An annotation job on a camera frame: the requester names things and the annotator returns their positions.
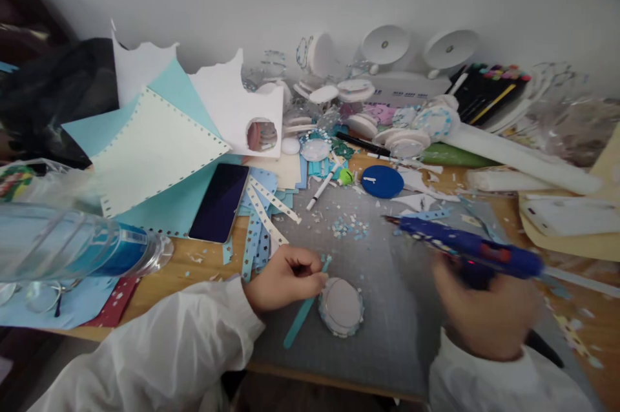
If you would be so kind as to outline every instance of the person's left hand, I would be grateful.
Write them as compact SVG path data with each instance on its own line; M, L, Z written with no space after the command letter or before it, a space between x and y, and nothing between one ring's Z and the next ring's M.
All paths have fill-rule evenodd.
M282 245L264 270L243 287L245 297L257 314L315 297L329 278L321 273L322 266L316 252Z

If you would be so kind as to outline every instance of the blue hot glue gun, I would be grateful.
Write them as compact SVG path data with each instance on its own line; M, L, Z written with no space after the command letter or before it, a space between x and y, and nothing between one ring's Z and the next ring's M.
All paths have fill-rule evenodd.
M496 272L526 280L540 275L544 268L540 257L520 247L498 244L477 234L420 218L385 215L384 218L414 239L459 258L459 276L472 289L488 289Z

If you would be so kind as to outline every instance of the black bag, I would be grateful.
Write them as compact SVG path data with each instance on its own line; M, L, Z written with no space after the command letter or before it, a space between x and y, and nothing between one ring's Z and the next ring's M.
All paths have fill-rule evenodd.
M71 167L90 165L63 123L118 108L112 40L98 37L51 50L0 83L0 123L23 150Z

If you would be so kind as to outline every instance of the cutting mat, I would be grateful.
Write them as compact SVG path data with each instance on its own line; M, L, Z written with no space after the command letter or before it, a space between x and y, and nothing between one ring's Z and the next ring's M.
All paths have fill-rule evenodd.
M293 304L265 317L267 329L256 342L253 360L390 391L396 396L426 397L428 370L439 349L445 312L430 273L427 248L418 245L405 255L405 240L394 236L396 227L380 217L398 214L406 207L389 200L379 200L377 207L376 198L351 187L328 186L314 209L307 212L305 206L317 188L318 183L310 181L309 188L294 197L295 212L302 217L300 225L292 220L276 221L275 225L291 245L333 257L330 276L344 278L362 290L364 323L354 337L339 339L321 322L315 302L293 346L286 350L282 342L301 302ZM461 204L446 202L443 207L453 210L449 218L441 219L442 223L484 235L482 228L462 220L461 214L470 214ZM505 238L490 205L478 201L475 207ZM350 223L352 214L356 222L368 224L368 235L357 241L358 235L350 233L335 238L332 224L339 217ZM566 371L592 403L600 404L550 313L537 332L564 360Z

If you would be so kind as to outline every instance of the desk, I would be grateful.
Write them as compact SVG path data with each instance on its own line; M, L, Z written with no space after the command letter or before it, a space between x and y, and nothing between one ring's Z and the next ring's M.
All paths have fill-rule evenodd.
M366 168L377 163L384 163L367 157L365 154L356 154L350 161L351 170L358 168ZM436 189L443 192L451 192L458 187L458 184L465 184L464 173L466 169L459 167L446 167L443 174L439 175L440 183L434 183ZM318 184L311 181L310 189L314 190ZM507 198L489 198L493 210L501 224L504 225L506 234L510 240L521 247L531 247L532 243L524 234L520 234L520 219L517 210L517 202L514 199ZM305 207L304 203L296 197L294 207L296 211ZM245 234L247 230L247 217L237 219L235 230L233 232L233 250L234 256L229 265L222 265L222 246L215 244L207 244L192 240L175 240L175 252L172 260L160 272L144 277L138 285L133 299L129 303L125 314L121 320L121 324L142 315L147 312L154 304L162 298L182 290L196 282L208 280L210 277L219 274L226 279L234 273L241 271L241 257L245 248ZM314 225L313 223L302 222L301 227L305 225ZM204 259L202 263L193 262L189 256L192 254L200 254ZM620 284L620 279L616 276L610 276L602 279L606 283ZM556 298L548 293L548 290L540 286L551 300L551 305L556 313L566 315L567 317L578 317L584 322L584 328L580 331L582 341L586 345L595 344L603 349L603 352L592 353L598 356L604 364L604 370L593 368L587 360L578 357L578 361L586 373L588 379L592 383L594 389L601 398L601 401L609 410L620 409L620 391L615 385L615 379L620 375L620 348L617 343L617 336L620 333L620 320L617 319L619 302L617 300L606 300L600 294L575 287L568 283L565 286L573 294L572 301L565 301ZM577 314L578 308L587 307L591 310L596 318L593 320L586 319ZM109 333L109 328L95 327L78 327L70 331L57 331L68 336L76 336L89 340L103 340ZM313 375L299 369L282 368L272 365L270 362L252 361L249 369L263 373L271 373L274 375L296 378L299 380L307 380L311 382L327 384L336 387L344 387L356 389L368 393L379 395L396 395L394 391L386 388L374 388L367 385L352 384L343 380L335 380L324 375ZM401 398L418 399L416 395L404 396Z

